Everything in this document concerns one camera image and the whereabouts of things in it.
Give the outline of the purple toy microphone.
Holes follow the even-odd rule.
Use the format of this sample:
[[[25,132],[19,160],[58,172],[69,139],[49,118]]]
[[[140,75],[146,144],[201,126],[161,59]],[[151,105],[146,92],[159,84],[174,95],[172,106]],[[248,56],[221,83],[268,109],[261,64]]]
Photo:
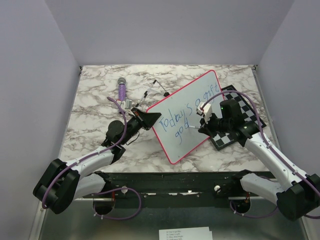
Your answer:
[[[117,81],[118,83],[118,99],[120,101],[125,101],[126,99],[126,79],[120,77]]]

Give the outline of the white instruction paper sheet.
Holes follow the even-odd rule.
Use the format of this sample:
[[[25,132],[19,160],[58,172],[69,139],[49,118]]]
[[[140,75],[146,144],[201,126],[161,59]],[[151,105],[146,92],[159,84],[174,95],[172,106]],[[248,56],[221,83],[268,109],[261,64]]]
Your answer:
[[[160,240],[213,240],[209,227],[161,229]]]

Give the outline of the pink framed whiteboard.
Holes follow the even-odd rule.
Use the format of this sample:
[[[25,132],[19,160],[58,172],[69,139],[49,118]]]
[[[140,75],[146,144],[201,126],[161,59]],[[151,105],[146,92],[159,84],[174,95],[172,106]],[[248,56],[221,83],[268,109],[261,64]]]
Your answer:
[[[152,129],[172,165],[209,138],[189,126],[200,126],[198,105],[221,91],[216,72],[209,70],[147,109],[147,113],[161,113]]]

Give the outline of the black whiteboard stand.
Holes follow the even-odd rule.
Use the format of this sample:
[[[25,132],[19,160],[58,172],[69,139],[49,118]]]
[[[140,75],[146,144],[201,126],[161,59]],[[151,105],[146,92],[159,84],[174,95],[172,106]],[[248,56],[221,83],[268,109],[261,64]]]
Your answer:
[[[158,84],[160,86],[160,88],[162,89],[162,91],[154,89],[155,84]],[[170,95],[170,93],[164,88],[164,86],[157,79],[155,79],[152,82],[151,86],[142,94],[142,97],[137,102],[137,106],[139,104],[141,104],[147,98],[147,96],[150,92],[160,94],[164,97],[168,97]]]

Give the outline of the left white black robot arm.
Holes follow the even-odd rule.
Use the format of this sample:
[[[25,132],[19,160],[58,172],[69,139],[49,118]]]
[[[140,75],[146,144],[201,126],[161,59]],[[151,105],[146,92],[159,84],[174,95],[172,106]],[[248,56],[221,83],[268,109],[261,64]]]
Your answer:
[[[141,129],[150,130],[161,117],[159,112],[145,112],[136,107],[130,120],[114,120],[108,125],[105,140],[92,152],[70,161],[53,160],[33,190],[44,209],[60,214],[76,198],[97,194],[104,198],[111,185],[97,170],[119,160],[124,145]]]

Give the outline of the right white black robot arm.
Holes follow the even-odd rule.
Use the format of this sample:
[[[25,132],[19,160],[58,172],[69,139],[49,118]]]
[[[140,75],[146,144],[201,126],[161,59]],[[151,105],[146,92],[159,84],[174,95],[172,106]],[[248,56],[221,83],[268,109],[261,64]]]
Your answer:
[[[220,103],[222,117],[218,118],[209,103],[201,102],[197,114],[201,116],[199,133],[214,137],[230,134],[242,147],[253,153],[273,174],[276,181],[265,179],[248,170],[239,172],[225,188],[236,196],[245,192],[258,195],[277,206],[288,220],[295,221],[320,206],[320,178],[309,175],[294,165],[262,132],[254,121],[246,121],[240,105],[234,99]]]

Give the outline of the black white chessboard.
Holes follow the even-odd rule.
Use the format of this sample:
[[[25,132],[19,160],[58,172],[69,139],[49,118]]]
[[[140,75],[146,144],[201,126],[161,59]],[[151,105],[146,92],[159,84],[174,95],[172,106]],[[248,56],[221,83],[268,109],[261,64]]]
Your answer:
[[[266,127],[266,123],[256,116],[249,100],[234,88],[233,85],[223,88],[225,100],[219,103],[222,117],[226,121],[226,133],[218,133],[210,137],[215,148],[219,151],[238,142],[245,144],[245,140],[259,131],[259,126]]]

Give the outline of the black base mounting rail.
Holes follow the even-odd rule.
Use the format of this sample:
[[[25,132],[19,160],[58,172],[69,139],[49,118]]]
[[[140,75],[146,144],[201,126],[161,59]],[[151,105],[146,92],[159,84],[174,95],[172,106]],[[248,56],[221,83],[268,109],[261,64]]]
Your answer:
[[[241,172],[105,173],[101,198],[111,197],[102,206],[143,208],[227,208],[235,204],[240,212],[251,206],[250,194],[240,185]]]

